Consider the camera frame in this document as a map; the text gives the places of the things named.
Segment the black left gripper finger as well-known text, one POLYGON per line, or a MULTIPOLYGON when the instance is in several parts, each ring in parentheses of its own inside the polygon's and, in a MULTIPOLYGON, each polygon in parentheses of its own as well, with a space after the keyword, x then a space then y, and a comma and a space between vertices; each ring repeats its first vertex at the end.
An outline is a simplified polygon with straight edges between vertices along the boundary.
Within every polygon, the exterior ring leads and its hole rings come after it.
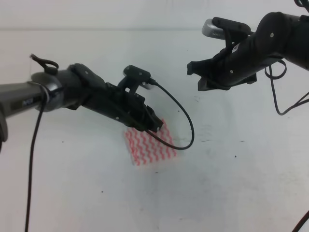
POLYGON ((150 118, 150 124, 151 124, 149 126, 149 130, 153 132, 158 132, 163 126, 163 121, 156 116, 154 110, 149 106, 147 106, 147 114, 150 118))

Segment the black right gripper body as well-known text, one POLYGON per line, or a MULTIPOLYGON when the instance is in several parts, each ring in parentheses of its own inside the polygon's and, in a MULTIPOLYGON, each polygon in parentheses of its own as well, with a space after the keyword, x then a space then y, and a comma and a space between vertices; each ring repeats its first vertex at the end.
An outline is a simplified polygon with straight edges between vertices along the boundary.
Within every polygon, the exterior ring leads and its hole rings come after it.
POLYGON ((255 82, 257 72, 282 60, 282 41, 270 36, 249 36, 239 44, 234 44, 232 49, 224 49, 212 59, 217 64, 205 78, 230 89, 255 82))

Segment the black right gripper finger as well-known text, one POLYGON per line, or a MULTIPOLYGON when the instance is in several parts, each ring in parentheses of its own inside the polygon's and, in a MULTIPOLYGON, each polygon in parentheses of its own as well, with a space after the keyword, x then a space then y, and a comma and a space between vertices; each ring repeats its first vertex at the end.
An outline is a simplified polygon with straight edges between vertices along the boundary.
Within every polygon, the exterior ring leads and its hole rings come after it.
POLYGON ((210 91, 210 90, 229 90, 229 87, 224 87, 211 79, 201 77, 197 84, 198 91, 210 91))
POLYGON ((187 75, 209 75, 212 73, 217 62, 213 59, 206 59, 201 61, 191 61, 187 64, 187 75))

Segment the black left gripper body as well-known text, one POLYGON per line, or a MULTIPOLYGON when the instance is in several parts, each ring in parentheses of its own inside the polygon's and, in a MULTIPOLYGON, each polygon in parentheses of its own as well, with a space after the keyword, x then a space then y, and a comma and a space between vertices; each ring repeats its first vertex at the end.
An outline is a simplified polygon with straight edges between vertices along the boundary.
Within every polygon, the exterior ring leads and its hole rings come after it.
POLYGON ((82 106, 119 121, 139 131, 154 131, 153 110, 146 106, 145 98, 130 94, 117 86, 107 83, 105 87, 93 88, 82 106))

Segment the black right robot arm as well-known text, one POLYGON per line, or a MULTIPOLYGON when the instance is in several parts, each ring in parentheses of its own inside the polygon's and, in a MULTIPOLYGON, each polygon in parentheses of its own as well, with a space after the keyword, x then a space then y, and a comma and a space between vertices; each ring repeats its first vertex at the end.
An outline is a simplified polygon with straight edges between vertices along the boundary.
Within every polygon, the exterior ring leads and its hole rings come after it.
POLYGON ((191 61, 187 74, 200 76, 199 91, 229 90, 256 82, 257 72, 283 59, 309 68, 309 17, 271 12, 255 32, 240 22, 219 17, 208 19, 202 33, 225 41, 213 58, 191 61))

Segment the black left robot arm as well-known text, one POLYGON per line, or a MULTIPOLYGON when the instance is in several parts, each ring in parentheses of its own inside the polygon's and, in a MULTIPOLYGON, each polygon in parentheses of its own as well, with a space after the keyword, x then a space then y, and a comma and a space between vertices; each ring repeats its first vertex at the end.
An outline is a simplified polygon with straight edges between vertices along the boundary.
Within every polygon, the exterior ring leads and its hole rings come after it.
POLYGON ((76 110, 80 106, 117 120, 139 131, 158 132, 163 121, 145 105, 137 94, 138 87, 152 84, 149 72, 129 65, 118 85, 104 82, 83 64, 75 63, 65 70, 51 60, 32 54, 43 72, 34 73, 28 82, 0 86, 0 141, 8 139, 6 119, 32 108, 44 112, 60 108, 76 110))

